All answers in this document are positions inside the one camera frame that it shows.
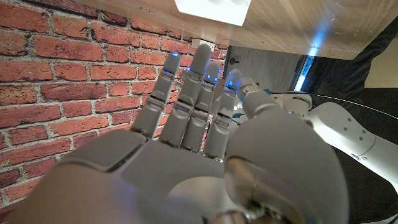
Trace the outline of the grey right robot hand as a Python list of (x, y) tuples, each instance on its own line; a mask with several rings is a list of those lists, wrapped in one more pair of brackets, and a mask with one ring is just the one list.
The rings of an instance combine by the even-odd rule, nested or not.
[(304, 119), (237, 70), (210, 116), (210, 57), (197, 48), (156, 135), (181, 61), (168, 54), (131, 128), (63, 156), (9, 223), (347, 223), (340, 162)]

